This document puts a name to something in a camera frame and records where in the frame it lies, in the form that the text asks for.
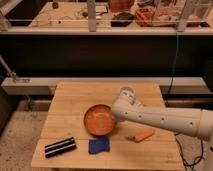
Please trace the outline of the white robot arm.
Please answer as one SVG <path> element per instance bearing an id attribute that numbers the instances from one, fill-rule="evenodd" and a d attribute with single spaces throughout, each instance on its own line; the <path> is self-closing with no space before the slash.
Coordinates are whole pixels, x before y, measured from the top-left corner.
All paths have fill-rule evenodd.
<path id="1" fill-rule="evenodd" d="M 192 108 L 144 107 L 120 95 L 111 107 L 115 120 L 127 120 L 197 137 L 209 143 L 203 171 L 213 171 L 213 111 Z"/>

